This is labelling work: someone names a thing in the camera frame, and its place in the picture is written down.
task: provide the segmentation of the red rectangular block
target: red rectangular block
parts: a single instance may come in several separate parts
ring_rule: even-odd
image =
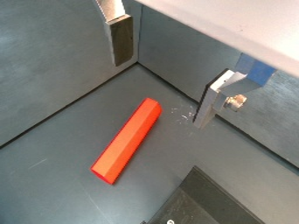
[[[146,98],[97,163],[93,165],[93,172],[111,185],[115,183],[130,158],[134,156],[137,148],[143,142],[162,111],[159,102]]]

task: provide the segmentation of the white panel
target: white panel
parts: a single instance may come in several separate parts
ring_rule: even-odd
[[[171,18],[299,76],[299,1],[138,0]]]

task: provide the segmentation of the screw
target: screw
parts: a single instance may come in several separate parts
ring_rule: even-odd
[[[239,109],[243,107],[246,101],[247,97],[243,94],[238,94],[227,99],[225,107],[231,108],[235,112],[238,112]]]

